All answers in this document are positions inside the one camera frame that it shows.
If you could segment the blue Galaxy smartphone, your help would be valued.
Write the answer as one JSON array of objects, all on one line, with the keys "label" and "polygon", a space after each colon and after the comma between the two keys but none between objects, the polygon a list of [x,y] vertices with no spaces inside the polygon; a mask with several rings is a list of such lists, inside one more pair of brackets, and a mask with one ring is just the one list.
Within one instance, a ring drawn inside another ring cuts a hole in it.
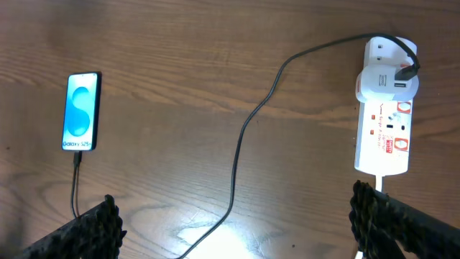
[{"label": "blue Galaxy smartphone", "polygon": [[68,76],[61,148],[92,151],[98,138],[102,73],[91,71]]}]

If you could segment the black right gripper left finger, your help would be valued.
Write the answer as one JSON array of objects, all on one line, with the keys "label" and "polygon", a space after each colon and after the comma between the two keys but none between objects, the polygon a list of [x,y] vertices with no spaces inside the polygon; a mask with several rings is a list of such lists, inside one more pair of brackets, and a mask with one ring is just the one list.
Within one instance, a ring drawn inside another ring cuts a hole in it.
[{"label": "black right gripper left finger", "polygon": [[36,241],[14,259],[117,259],[126,231],[114,198]]}]

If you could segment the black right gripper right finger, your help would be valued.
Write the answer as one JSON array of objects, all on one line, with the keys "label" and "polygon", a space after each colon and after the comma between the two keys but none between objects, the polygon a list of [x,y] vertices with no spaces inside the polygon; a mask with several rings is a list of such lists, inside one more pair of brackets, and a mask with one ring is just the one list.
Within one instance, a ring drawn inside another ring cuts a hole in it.
[{"label": "black right gripper right finger", "polygon": [[459,259],[459,229],[357,181],[351,231],[365,258]]}]

